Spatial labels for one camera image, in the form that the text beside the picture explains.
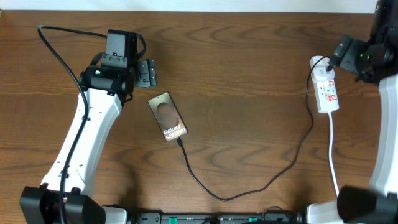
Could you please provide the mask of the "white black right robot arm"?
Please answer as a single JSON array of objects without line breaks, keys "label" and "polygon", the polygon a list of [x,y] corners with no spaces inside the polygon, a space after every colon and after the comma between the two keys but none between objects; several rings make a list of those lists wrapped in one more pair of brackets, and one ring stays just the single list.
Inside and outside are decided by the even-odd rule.
[{"label": "white black right robot arm", "polygon": [[345,36],[331,57],[310,59],[310,74],[320,113],[337,109],[335,67],[379,88],[381,130],[376,165],[368,189],[335,188],[337,199],[311,204],[300,223],[397,223],[397,1],[379,0],[368,41]]}]

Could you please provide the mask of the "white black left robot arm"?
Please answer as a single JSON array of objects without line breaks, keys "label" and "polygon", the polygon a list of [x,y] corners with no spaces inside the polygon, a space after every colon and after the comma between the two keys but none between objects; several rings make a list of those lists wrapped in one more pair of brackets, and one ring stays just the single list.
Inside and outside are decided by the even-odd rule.
[{"label": "white black left robot arm", "polygon": [[19,203],[27,223],[129,223],[129,212],[93,199],[95,175],[109,131],[135,88],[156,86],[155,62],[143,60],[146,42],[135,32],[110,29],[106,50],[76,77],[54,55],[78,87],[72,125],[39,187],[25,187]]}]

